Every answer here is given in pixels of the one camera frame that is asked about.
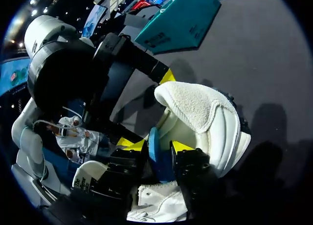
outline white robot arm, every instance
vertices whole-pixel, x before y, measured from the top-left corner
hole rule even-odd
[[[79,38],[77,30],[67,23],[52,16],[42,15],[30,23],[25,32],[25,48],[32,59],[36,52],[46,43],[51,41],[67,41]],[[80,38],[81,41],[94,47],[89,38]]]
[[[43,142],[41,137],[32,130],[32,123],[37,120],[41,111],[31,98],[20,116],[12,125],[13,142],[27,155],[27,161],[35,176],[44,178],[45,163],[43,158]]]
[[[94,47],[89,38],[79,38],[77,30],[61,20],[48,15],[37,17],[28,26],[25,33],[26,51],[33,61],[34,55],[42,46],[51,41],[67,42],[70,39],[80,39],[89,46]],[[27,161],[35,176],[39,179],[45,177],[45,162],[42,151],[42,139],[33,132],[33,123],[38,120],[43,112],[31,98],[20,116],[12,126],[12,139],[14,143],[27,155]]]

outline person in white suit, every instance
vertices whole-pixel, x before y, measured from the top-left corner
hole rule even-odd
[[[60,124],[73,128],[67,130],[49,124],[46,127],[55,135],[58,145],[70,160],[80,163],[88,159],[107,161],[112,151],[109,140],[104,134],[78,127],[79,117],[77,116],[62,117],[59,120]]]

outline poster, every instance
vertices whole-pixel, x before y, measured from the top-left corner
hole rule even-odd
[[[95,5],[90,11],[90,14],[86,20],[83,28],[82,37],[90,38],[99,23],[102,15],[106,12],[107,8],[99,5]]]
[[[27,82],[29,58],[14,59],[1,64],[0,96]]]

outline blue foam pad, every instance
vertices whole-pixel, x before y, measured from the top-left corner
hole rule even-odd
[[[148,145],[151,167],[158,180],[161,183],[174,181],[175,175],[172,166],[172,154],[170,150],[161,150],[156,127],[150,130]]]

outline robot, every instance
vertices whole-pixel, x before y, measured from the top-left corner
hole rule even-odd
[[[173,84],[168,81],[175,80],[171,70],[136,47],[125,35],[109,33],[95,48],[89,39],[80,38],[74,27],[50,16],[40,16],[30,24],[25,34],[25,47],[31,58],[27,85],[32,98],[12,126],[12,139],[20,148],[17,164],[29,172],[34,188],[51,205],[48,216],[62,218],[60,220],[64,224],[73,223],[73,220],[82,224],[97,224],[96,221],[104,222],[112,218],[125,219],[132,204],[131,191],[140,182],[151,147],[148,140],[112,123],[109,117],[135,68],[167,87]],[[73,84],[74,81],[84,82],[75,87],[76,92],[65,92],[68,83]],[[231,98],[213,89],[209,92],[217,95],[221,103],[231,110],[225,114],[226,111],[220,109],[217,111],[219,116],[210,117],[210,131],[221,130],[225,139],[226,136],[235,136],[233,143],[221,138],[211,139],[221,145],[221,149],[226,149],[224,152],[227,154],[215,160],[220,162],[224,158],[222,169],[229,170],[250,142],[250,135],[245,131],[247,123],[239,119]],[[160,92],[155,95],[167,107],[157,128],[165,137],[160,141],[168,142],[172,152],[171,163],[188,211],[193,217],[206,215],[208,208],[199,205],[206,200],[217,200],[217,179],[223,174],[217,176],[220,168],[210,166],[212,161],[206,150],[193,149],[174,141],[179,140],[177,133],[182,126],[181,115],[175,112],[173,106],[176,101],[168,98],[171,96],[162,96]],[[67,108],[67,102],[74,99],[81,99],[86,104],[80,125],[106,134],[113,144],[124,148],[113,152],[105,167],[100,162],[94,162],[96,168],[105,169],[98,170],[101,173],[97,176],[91,173],[88,185],[82,177],[81,181],[74,180],[69,189],[61,185],[52,164],[45,160],[42,139],[33,131],[33,126],[41,122],[38,120],[41,114]],[[167,139],[171,136],[175,137],[173,141]],[[58,199],[49,189],[61,194]]]

